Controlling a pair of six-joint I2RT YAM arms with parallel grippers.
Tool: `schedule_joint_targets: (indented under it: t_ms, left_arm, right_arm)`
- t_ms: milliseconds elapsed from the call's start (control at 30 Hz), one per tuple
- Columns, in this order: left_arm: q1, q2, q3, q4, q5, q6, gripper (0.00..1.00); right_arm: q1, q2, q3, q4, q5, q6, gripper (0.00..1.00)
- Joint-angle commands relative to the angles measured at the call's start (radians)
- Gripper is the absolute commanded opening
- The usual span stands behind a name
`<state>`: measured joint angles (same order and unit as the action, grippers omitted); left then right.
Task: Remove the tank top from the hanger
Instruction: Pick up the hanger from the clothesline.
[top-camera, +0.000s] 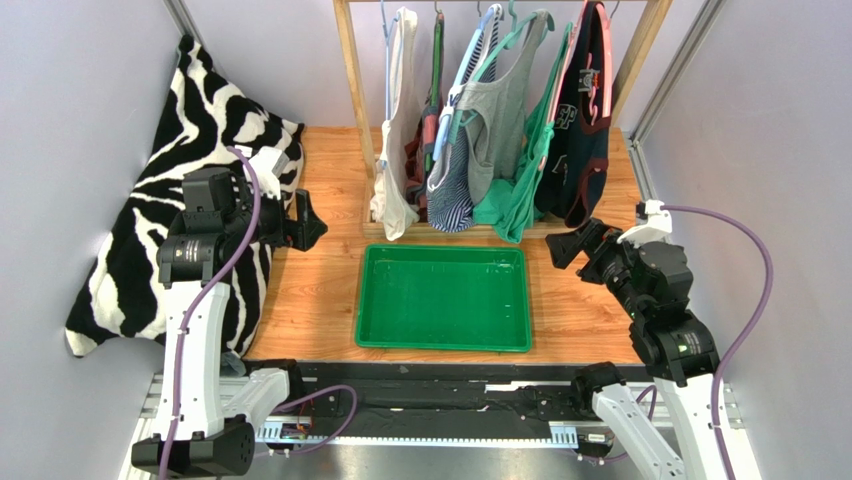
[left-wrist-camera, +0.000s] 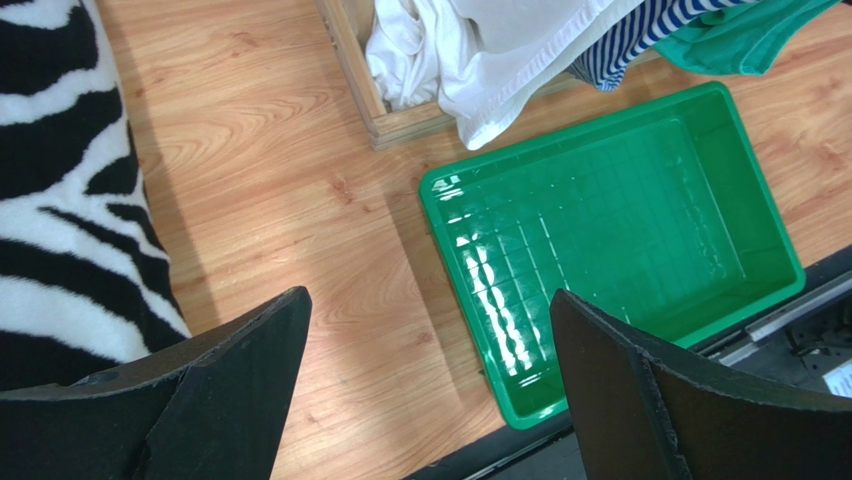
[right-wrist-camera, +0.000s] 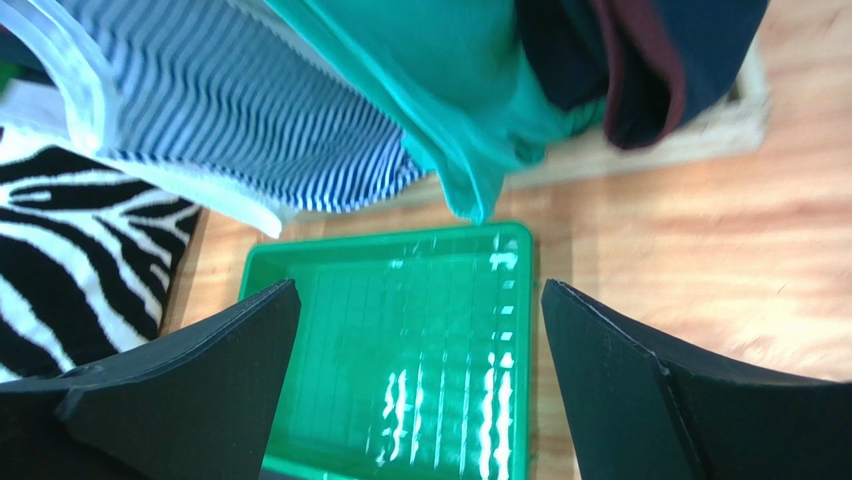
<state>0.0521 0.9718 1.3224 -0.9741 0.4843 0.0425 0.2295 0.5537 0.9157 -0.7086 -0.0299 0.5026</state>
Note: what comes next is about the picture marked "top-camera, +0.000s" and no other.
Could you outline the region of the red tank top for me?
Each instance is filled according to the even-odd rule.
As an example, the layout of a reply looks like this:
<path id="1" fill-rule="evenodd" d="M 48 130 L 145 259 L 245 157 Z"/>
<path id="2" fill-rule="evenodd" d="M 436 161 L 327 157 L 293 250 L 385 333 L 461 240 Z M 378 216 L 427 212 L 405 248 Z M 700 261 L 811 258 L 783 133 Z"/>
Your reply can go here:
<path id="1" fill-rule="evenodd" d="M 415 137 L 405 147 L 406 154 L 408 155 L 405 165 L 407 175 L 405 198 L 406 201 L 417 210 L 419 222 L 421 223 L 426 223 L 428 220 L 426 180 L 430 174 L 433 162 L 433 149 L 438 129 L 439 107 L 442 105 L 443 101 L 442 80 L 441 104 L 436 112 L 431 112 L 428 108 L 428 97 L 429 90 Z"/>

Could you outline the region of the light blue wire hanger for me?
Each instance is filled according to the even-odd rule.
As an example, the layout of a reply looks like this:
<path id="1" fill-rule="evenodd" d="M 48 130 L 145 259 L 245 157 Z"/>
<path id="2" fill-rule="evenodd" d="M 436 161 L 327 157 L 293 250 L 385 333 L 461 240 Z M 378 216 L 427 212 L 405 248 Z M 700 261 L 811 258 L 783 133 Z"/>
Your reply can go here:
<path id="1" fill-rule="evenodd" d="M 392 99 L 392 53 L 393 53 L 393 45 L 392 41 L 394 39 L 394 34 L 398 30 L 398 23 L 400 22 L 400 16 L 395 14 L 393 17 L 390 17 L 387 14 L 386 2 L 384 0 L 379 0 L 379 9 L 381 14 L 381 28 L 382 35 L 384 41 L 384 49 L 385 49 L 385 69 L 384 69 L 384 117 L 386 121 L 389 121 L 392 116 L 393 109 L 393 99 Z"/>

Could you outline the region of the green plastic hanger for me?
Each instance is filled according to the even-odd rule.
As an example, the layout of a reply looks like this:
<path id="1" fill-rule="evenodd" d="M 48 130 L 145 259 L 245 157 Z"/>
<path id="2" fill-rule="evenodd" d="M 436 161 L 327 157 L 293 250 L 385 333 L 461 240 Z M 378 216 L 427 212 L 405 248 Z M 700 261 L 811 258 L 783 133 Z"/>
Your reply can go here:
<path id="1" fill-rule="evenodd" d="M 443 71 L 445 16 L 437 11 L 433 28 L 431 55 L 431 75 L 427 106 L 431 112 L 436 112 L 441 104 L 441 80 Z"/>

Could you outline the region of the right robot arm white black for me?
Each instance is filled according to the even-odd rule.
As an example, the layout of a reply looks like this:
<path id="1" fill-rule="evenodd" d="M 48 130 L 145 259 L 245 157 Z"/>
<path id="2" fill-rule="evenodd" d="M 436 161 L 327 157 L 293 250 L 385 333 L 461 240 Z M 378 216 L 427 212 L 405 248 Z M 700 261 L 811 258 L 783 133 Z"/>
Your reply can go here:
<path id="1" fill-rule="evenodd" d="M 733 479 L 722 380 L 743 341 L 719 353 L 708 327 L 688 308 L 693 273 L 686 254 L 664 240 L 673 230 L 670 212 L 645 213 L 642 219 L 626 231 L 591 219 L 545 242 L 558 269 L 585 254 L 578 277 L 606 287 L 628 314 L 632 347 L 665 402 L 679 448 L 662 437 L 611 362 L 577 370 L 571 406 L 602 420 L 646 479 Z"/>

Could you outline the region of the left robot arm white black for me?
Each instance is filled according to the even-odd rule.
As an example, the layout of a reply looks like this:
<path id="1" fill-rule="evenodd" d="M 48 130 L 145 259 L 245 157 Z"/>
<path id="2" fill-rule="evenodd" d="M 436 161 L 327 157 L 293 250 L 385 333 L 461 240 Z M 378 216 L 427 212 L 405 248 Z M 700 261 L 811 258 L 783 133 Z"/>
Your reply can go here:
<path id="1" fill-rule="evenodd" d="M 327 232 L 310 194 L 295 192 L 296 216 L 261 194 L 252 168 L 188 174 L 184 209 L 157 252 L 165 288 L 166 345 L 157 415 L 149 438 L 131 448 L 133 467 L 167 478 L 241 476 L 252 465 L 255 429 L 289 395 L 279 368 L 251 374 L 228 402 L 220 396 L 222 330 L 232 272 L 253 242 L 311 249 Z"/>

